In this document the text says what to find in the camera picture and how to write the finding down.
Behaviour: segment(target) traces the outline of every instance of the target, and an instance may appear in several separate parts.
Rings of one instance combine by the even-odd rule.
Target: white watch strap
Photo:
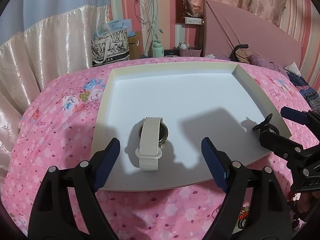
[[[159,148],[159,117],[147,117],[143,123],[140,146],[136,149],[139,166],[143,171],[157,171],[158,159],[162,156]]]

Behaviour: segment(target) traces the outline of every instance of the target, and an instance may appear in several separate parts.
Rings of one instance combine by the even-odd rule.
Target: power strip
[[[203,19],[201,18],[194,18],[194,17],[185,17],[184,18],[184,23],[185,24],[197,24],[197,25],[201,25],[202,24]]]

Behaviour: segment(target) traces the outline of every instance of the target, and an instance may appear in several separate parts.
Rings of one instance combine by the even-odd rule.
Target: purple fabric
[[[289,79],[287,73],[285,72],[285,69],[281,67],[279,64],[276,64],[274,62],[268,62],[265,59],[258,56],[257,54],[251,54],[248,59],[251,65],[278,71],[279,73],[283,74],[287,79]]]

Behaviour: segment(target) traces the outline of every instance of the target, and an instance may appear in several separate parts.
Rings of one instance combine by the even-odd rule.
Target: white tray
[[[273,113],[271,123],[291,137],[268,96],[238,64],[176,62],[113,69],[102,97],[92,155],[109,141],[121,152],[104,189],[150,191],[182,187],[212,179],[201,154],[209,137],[231,160],[244,165],[269,150],[252,127]],[[158,171],[141,171],[135,155],[138,129],[146,117],[162,117],[169,130],[161,147]]]

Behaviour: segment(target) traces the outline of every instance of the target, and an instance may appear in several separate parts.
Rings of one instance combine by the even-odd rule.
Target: pink blanket
[[[63,75],[45,87],[21,119],[21,131],[1,194],[2,203],[24,233],[27,233],[32,204],[48,167],[72,168],[80,161],[90,159],[93,131],[110,71],[124,66],[175,61],[221,60],[179,57],[119,62]],[[300,111],[310,109],[282,74],[247,64],[241,66],[279,110],[282,106]],[[285,121],[292,140],[304,148],[318,143],[306,127]],[[285,164],[284,160],[270,154],[251,167],[271,166],[287,195],[292,177]],[[224,193],[214,181],[209,181],[154,192],[100,190],[96,196],[119,239],[200,240],[214,220]],[[74,191],[70,191],[70,198],[79,229],[87,231]]]

